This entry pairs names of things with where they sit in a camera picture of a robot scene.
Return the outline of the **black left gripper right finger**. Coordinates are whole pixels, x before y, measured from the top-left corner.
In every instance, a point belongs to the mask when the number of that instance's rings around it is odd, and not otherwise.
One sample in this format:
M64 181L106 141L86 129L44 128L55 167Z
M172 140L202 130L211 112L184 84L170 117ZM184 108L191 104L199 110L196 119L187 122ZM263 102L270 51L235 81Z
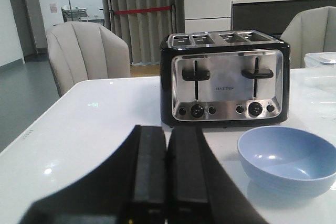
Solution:
M167 150L169 223L266 223L197 127L172 130Z

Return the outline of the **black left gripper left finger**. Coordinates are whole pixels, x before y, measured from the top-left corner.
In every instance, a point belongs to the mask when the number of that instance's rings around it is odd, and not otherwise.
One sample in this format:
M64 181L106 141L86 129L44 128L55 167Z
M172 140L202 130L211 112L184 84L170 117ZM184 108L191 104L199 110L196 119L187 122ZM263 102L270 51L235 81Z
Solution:
M136 125L104 162L34 202L21 223L165 223L166 140Z

